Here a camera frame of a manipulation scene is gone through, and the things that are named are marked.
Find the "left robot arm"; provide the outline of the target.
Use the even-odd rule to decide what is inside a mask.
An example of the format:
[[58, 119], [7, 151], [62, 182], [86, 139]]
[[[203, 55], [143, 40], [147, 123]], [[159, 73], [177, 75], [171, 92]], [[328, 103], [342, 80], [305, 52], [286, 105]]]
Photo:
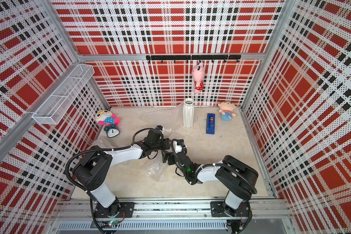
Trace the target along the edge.
[[140, 141], [132, 141], [128, 146], [119, 148], [101, 148], [93, 146], [77, 153], [66, 163], [64, 174], [76, 187], [84, 190], [98, 204], [110, 209], [118, 205], [118, 199], [107, 187], [105, 180], [114, 165], [149, 157], [153, 152], [170, 149], [170, 140], [163, 135], [163, 127], [144, 128], [136, 135], [148, 131], [148, 135]]

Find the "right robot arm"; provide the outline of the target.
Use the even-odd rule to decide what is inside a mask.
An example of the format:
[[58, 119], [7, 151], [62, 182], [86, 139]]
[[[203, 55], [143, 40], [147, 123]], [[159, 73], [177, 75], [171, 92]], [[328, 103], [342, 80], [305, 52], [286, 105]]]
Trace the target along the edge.
[[168, 151], [163, 150], [162, 162], [175, 165], [179, 176], [185, 178], [188, 184], [203, 184], [209, 181], [219, 181], [228, 193], [219, 208], [213, 210], [220, 215], [234, 217], [241, 208], [247, 208], [249, 200], [257, 194], [255, 188], [258, 172], [236, 158], [226, 155], [218, 163], [197, 164], [187, 156], [187, 148], [182, 140], [173, 139]]

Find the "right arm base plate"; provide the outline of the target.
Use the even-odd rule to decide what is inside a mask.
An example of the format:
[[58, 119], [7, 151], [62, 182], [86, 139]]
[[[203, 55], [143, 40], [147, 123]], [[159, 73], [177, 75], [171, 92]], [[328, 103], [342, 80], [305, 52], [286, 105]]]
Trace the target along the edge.
[[238, 208], [233, 209], [223, 201], [210, 202], [212, 217], [248, 217], [252, 212], [247, 201], [242, 201]]

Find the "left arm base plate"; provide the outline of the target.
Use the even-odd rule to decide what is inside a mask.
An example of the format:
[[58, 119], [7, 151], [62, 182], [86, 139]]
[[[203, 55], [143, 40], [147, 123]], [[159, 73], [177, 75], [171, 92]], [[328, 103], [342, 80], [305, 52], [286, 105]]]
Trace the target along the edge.
[[94, 216], [96, 218], [131, 218], [134, 206], [134, 202], [114, 202], [110, 207], [104, 208], [98, 203], [94, 209]]

